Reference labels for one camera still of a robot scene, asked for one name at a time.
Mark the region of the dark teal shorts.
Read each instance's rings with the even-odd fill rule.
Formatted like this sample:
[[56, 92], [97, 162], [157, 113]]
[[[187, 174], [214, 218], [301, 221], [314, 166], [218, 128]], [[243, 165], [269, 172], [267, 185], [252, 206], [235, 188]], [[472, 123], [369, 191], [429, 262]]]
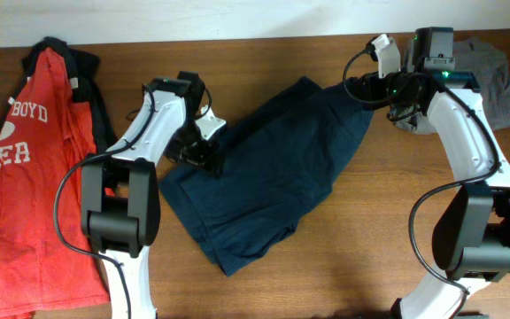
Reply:
[[218, 174], [181, 165], [159, 189], [207, 259], [232, 276], [331, 194], [372, 118], [343, 84], [323, 89], [302, 77], [221, 137]]

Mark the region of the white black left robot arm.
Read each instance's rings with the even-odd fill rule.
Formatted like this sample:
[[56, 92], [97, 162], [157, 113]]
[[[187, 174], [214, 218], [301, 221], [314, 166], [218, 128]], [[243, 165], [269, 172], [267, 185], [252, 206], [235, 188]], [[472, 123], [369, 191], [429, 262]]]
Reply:
[[143, 88], [143, 105], [107, 158], [81, 169], [81, 230], [107, 276], [112, 317], [154, 318], [149, 253], [160, 224], [162, 157], [208, 172], [218, 168], [214, 136], [225, 127], [198, 74], [179, 72]]

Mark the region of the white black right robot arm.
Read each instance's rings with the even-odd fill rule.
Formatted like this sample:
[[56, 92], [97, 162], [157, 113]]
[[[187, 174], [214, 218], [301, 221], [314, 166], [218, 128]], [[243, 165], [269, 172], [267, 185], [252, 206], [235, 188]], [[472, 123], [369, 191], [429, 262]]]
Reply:
[[486, 119], [480, 84], [457, 68], [452, 45], [449, 27], [418, 29], [406, 56], [390, 36], [375, 36], [363, 51], [377, 70], [343, 83], [367, 110], [424, 115], [452, 169], [455, 196], [433, 230], [433, 259], [394, 302], [393, 318], [460, 318], [472, 295], [510, 274], [510, 164]]

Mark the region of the folded grey garment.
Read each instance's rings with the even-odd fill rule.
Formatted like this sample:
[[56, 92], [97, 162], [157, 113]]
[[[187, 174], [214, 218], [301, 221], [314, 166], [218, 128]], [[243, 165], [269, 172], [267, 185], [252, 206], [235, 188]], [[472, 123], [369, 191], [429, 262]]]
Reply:
[[[490, 43], [471, 37], [453, 44], [456, 70], [472, 71], [481, 87], [483, 109], [492, 130], [510, 128], [510, 73], [507, 56]], [[431, 135], [436, 129], [413, 107], [392, 108], [387, 114], [397, 128], [415, 135]]]

